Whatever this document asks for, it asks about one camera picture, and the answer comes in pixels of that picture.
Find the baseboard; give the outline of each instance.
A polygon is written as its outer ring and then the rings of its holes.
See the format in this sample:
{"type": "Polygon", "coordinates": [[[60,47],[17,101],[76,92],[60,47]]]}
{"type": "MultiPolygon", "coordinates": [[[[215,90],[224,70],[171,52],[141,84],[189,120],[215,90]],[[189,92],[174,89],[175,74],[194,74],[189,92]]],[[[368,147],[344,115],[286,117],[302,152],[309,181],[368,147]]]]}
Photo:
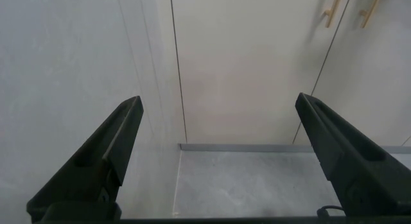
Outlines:
{"type": "MultiPolygon", "coordinates": [[[[180,144],[184,151],[247,151],[272,153],[313,153],[311,146],[291,144],[180,144]]],[[[411,153],[411,147],[382,146],[388,153],[411,153]]]]}

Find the gray floor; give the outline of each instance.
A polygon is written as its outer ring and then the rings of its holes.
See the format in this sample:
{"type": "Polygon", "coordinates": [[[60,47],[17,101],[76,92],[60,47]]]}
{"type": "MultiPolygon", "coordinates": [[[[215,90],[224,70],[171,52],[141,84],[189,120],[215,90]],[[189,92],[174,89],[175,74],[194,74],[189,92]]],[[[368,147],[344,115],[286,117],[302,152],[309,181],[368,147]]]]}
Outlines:
{"type": "Polygon", "coordinates": [[[339,202],[313,153],[182,152],[175,217],[314,216],[323,205],[339,202]]]}

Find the white wall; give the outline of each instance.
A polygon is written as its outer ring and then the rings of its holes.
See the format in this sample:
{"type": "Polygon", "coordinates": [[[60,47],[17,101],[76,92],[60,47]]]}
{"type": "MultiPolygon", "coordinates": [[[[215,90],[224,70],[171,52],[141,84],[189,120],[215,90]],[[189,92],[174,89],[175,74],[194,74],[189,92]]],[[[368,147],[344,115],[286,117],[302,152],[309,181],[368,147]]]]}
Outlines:
{"type": "Polygon", "coordinates": [[[141,0],[126,3],[0,0],[0,222],[29,223],[26,202],[135,95],[144,116],[118,203],[123,218],[171,216],[181,98],[165,93],[175,82],[155,66],[167,58],[152,56],[141,0]]]}

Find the cabinet handle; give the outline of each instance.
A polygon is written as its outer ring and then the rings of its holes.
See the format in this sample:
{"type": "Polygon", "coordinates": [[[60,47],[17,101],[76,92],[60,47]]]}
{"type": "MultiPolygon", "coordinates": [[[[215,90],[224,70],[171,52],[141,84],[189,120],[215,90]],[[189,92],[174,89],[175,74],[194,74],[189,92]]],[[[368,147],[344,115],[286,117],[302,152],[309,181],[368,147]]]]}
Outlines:
{"type": "Polygon", "coordinates": [[[334,15],[335,15],[335,12],[336,12],[337,9],[338,9],[338,5],[340,4],[340,1],[341,1],[341,0],[334,0],[333,6],[331,7],[331,9],[325,11],[325,14],[328,15],[328,20],[327,20],[327,23],[326,23],[326,28],[329,28],[329,27],[331,26],[331,23],[332,23],[333,20],[334,20],[334,15]]]}
{"type": "Polygon", "coordinates": [[[377,8],[377,5],[378,5],[379,1],[380,0],[374,0],[372,2],[371,9],[370,9],[369,12],[367,12],[366,10],[360,10],[360,15],[364,16],[364,20],[361,24],[361,28],[365,28],[368,25],[368,22],[369,22],[371,16],[373,15],[373,13],[375,12],[375,9],[377,8]]]}

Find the black cable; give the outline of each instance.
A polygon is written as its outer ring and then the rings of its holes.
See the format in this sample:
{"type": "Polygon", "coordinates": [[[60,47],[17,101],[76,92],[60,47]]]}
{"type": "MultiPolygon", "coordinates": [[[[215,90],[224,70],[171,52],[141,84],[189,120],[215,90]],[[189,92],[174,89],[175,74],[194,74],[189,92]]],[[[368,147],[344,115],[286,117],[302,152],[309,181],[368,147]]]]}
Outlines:
{"type": "Polygon", "coordinates": [[[317,216],[319,218],[327,218],[329,217],[327,209],[338,209],[340,211],[344,211],[341,207],[336,205],[325,205],[317,210],[317,216]]]}

